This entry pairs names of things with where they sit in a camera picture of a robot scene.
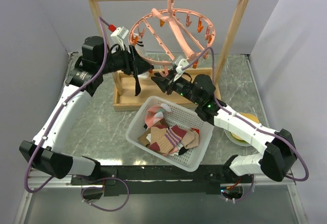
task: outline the pink hook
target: pink hook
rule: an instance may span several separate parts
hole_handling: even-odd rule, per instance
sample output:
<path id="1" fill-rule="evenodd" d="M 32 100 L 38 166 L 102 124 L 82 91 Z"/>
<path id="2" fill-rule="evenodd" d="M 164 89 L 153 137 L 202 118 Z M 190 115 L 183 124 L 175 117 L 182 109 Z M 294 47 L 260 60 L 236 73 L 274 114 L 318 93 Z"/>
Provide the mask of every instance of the pink hook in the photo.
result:
<path id="1" fill-rule="evenodd" d="M 165 73 L 163 73 L 162 71 L 159 71 L 159 74 L 162 76 L 162 77 L 166 77 L 166 76 L 168 76 L 168 68 L 167 68 L 167 66 L 163 66 L 163 70 L 164 70 L 164 72 Z"/>
<path id="2" fill-rule="evenodd" d="M 174 0 L 167 0 L 167 12 L 169 14 L 169 17 L 173 16 L 173 6 Z"/>

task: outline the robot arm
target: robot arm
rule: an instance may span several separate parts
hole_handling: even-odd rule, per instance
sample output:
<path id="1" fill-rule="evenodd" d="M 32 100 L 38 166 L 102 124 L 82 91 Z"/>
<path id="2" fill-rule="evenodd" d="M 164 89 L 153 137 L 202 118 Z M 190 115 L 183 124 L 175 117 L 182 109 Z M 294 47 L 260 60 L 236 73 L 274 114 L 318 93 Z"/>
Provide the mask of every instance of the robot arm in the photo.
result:
<path id="1" fill-rule="evenodd" d="M 111 53 L 111 50 L 116 46 L 118 46 L 117 50 Z M 138 95 L 141 87 L 137 86 L 137 75 L 154 68 L 153 65 L 144 61 L 137 54 L 134 46 L 129 46 L 129 51 L 127 51 L 120 44 L 115 44 L 110 49 L 102 73 L 66 103 L 65 100 L 68 97 L 71 97 L 99 71 L 104 58 L 103 38 L 98 36 L 87 38 L 82 46 L 82 52 L 83 55 L 77 60 L 75 68 L 65 81 L 63 93 L 49 119 L 31 142 L 23 141 L 19 147 L 20 152 L 29 162 L 39 143 L 44 140 L 44 143 L 37 151 L 32 166 L 59 179 L 68 174 L 88 176 L 90 180 L 99 178 L 101 167 L 99 162 L 86 157 L 66 155 L 61 152 L 75 120 L 103 82 L 103 74 L 121 70 L 127 75 L 133 75 L 136 81 L 135 90 L 137 90 L 135 95 Z M 59 115 L 45 137 L 45 130 L 59 111 Z"/>
<path id="2" fill-rule="evenodd" d="M 111 53 L 115 46 L 118 46 L 116 52 Z M 56 178 L 63 178 L 68 174 L 84 175 L 90 180 L 99 178 L 101 171 L 99 162 L 85 157 L 65 155 L 61 152 L 77 116 L 87 106 L 98 86 L 103 82 L 103 74 L 121 70 L 127 75 L 133 75 L 136 81 L 135 95 L 138 95 L 141 91 L 141 87 L 137 85 L 137 75 L 153 69 L 154 66 L 145 62 L 137 54 L 134 46 L 129 46 L 129 52 L 125 50 L 125 47 L 122 48 L 121 46 L 121 44 L 115 44 L 111 47 L 101 75 L 86 86 L 84 90 L 75 94 L 67 104 L 64 104 L 64 108 L 61 110 L 48 136 L 44 138 L 45 128 L 48 127 L 63 101 L 91 79 L 100 68 L 104 52 L 103 38 L 89 37 L 85 40 L 82 47 L 83 55 L 78 59 L 75 68 L 70 72 L 65 82 L 62 96 L 50 118 L 41 131 L 33 138 L 32 142 L 23 141 L 19 148 L 24 158 L 29 161 L 41 139 L 45 140 L 33 160 L 32 166 L 34 168 Z M 182 77 L 176 79 L 176 75 L 176 66 L 174 66 L 169 70 L 168 76 L 162 77 L 159 73 L 155 73 L 155 77 L 151 77 L 151 79 L 164 93 L 169 95 L 172 91 L 175 91 L 197 104 L 198 107 L 195 111 L 203 121 L 240 136 L 258 150 L 258 154 L 254 155 L 232 156 L 225 163 L 227 174 L 241 176 L 264 173 L 274 181 L 283 180 L 296 161 L 295 154 L 287 145 L 274 136 L 256 131 L 260 129 L 271 134 L 277 134 L 294 145 L 292 136 L 288 131 L 282 129 L 278 132 L 265 128 L 261 124 L 256 124 L 238 114 L 222 101 L 218 101 L 220 104 L 218 105 L 214 96 L 216 88 L 212 84 L 210 76 L 200 74 L 192 82 L 192 80 L 187 81 Z M 244 123 L 244 121 L 248 121 L 252 126 Z"/>
<path id="3" fill-rule="evenodd" d="M 258 150 L 258 154 L 254 155 L 232 156 L 225 163 L 228 173 L 238 176 L 263 173 L 274 181 L 282 181 L 296 161 L 296 155 L 278 138 L 257 130 L 283 137 L 294 146 L 292 135 L 285 129 L 278 132 L 257 124 L 237 113 L 224 102 L 215 101 L 216 87 L 208 75 L 200 74 L 193 82 L 183 77 L 176 80 L 175 76 L 179 73 L 176 68 L 175 65 L 170 69 L 166 77 L 156 73 L 151 79 L 164 93 L 169 95 L 175 91 L 197 104 L 195 112 L 203 121 L 232 132 Z"/>

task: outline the gray marble floor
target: gray marble floor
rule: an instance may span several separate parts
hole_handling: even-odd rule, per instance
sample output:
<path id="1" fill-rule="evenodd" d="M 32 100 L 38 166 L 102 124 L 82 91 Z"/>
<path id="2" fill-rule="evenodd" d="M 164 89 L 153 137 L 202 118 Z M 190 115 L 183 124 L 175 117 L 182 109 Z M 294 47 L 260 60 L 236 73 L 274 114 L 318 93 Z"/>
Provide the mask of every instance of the gray marble floor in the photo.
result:
<path id="1" fill-rule="evenodd" d="M 72 61 L 79 54 L 73 54 Z M 152 59 L 166 55 L 152 53 Z M 251 113 L 265 125 L 247 58 L 244 55 L 228 57 L 219 87 L 222 100 L 238 112 Z M 200 67 L 211 66 L 211 58 L 200 60 Z M 99 160 L 102 165 L 165 165 L 167 162 L 130 144 L 125 132 L 135 111 L 114 111 L 112 107 L 114 82 L 111 75 L 104 76 L 88 107 L 77 119 L 66 143 L 64 153 L 87 156 Z M 215 127 L 211 142 L 201 164 L 224 164 L 234 154 L 256 153 L 253 147 L 241 147 L 231 142 L 223 129 Z"/>

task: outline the orange clothespin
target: orange clothespin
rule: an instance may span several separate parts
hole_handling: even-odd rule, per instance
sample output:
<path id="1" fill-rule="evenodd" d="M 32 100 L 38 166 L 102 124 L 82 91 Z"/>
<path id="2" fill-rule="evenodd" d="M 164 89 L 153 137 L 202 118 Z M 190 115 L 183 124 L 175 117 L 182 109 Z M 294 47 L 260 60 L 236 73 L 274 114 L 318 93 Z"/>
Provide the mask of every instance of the orange clothespin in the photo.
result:
<path id="1" fill-rule="evenodd" d="M 176 17 L 176 12 L 175 11 L 173 12 L 173 16 Z M 177 20 L 179 21 L 179 18 Z"/>
<path id="2" fill-rule="evenodd" d="M 209 40 L 208 40 L 208 44 L 210 44 L 210 42 L 211 42 L 212 38 L 213 38 L 213 35 L 212 35 L 212 34 L 210 34 L 210 37 L 209 37 Z"/>
<path id="3" fill-rule="evenodd" d="M 134 46 L 137 44 L 137 41 L 138 41 L 138 36 L 136 36 L 135 38 L 133 37 L 133 44 L 134 44 Z"/>
<path id="4" fill-rule="evenodd" d="M 192 21 L 190 21 L 190 15 L 189 13 L 186 14 L 186 27 L 189 27 L 191 25 Z"/>
<path id="5" fill-rule="evenodd" d="M 199 21 L 198 21 L 198 33 L 200 33 L 203 29 L 203 25 L 202 25 L 202 21 L 201 21 L 201 17 L 199 17 Z"/>
<path id="6" fill-rule="evenodd" d="M 204 40 L 208 40 L 210 38 L 211 34 L 210 34 L 210 27 L 207 26 L 206 30 L 205 30 L 205 39 Z"/>
<path id="7" fill-rule="evenodd" d="M 196 61 L 196 62 L 192 65 L 192 68 L 193 68 L 193 69 L 196 69 L 196 67 L 198 67 L 198 62 L 199 62 L 199 61 Z"/>
<path id="8" fill-rule="evenodd" d="M 140 32 L 139 27 L 137 26 L 137 31 L 138 31 L 138 35 L 140 36 L 140 38 L 142 38 L 144 36 L 144 33 L 145 33 L 145 28 L 143 28 L 142 32 Z"/>
<path id="9" fill-rule="evenodd" d="M 159 21 L 160 21 L 160 27 L 162 27 L 165 24 L 165 22 L 161 19 L 159 19 Z"/>
<path id="10" fill-rule="evenodd" d="M 202 57 L 203 57 L 203 59 L 207 59 L 208 58 L 208 56 L 209 56 L 209 51 L 208 52 L 206 52 Z"/>

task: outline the wooden base tray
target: wooden base tray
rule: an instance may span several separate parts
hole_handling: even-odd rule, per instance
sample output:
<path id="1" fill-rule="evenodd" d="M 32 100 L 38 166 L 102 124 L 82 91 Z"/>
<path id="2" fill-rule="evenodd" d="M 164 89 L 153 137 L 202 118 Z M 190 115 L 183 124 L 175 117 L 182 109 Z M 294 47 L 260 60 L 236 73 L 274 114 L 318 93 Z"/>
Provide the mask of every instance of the wooden base tray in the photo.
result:
<path id="1" fill-rule="evenodd" d="M 194 80 L 195 76 L 199 74 L 207 74 L 211 76 L 212 69 L 197 68 L 187 70 L 187 73 L 189 73 L 192 76 L 192 79 Z M 176 92 L 173 92 L 171 95 L 163 93 L 158 88 L 157 84 L 155 84 L 151 80 L 151 78 L 139 80 L 142 91 L 138 96 L 135 96 L 135 79 L 131 76 L 125 75 L 122 72 L 118 72 L 118 75 L 122 83 L 123 94 L 119 95 L 117 89 L 114 89 L 113 108 L 116 111 L 138 110 L 146 101 L 146 99 L 150 96 L 158 96 L 181 106 L 184 106 L 186 108 L 195 108 L 197 106 L 194 103 L 185 99 L 183 96 L 177 94 Z M 218 99 L 221 99 L 218 87 L 216 87 L 216 96 L 218 97 Z"/>

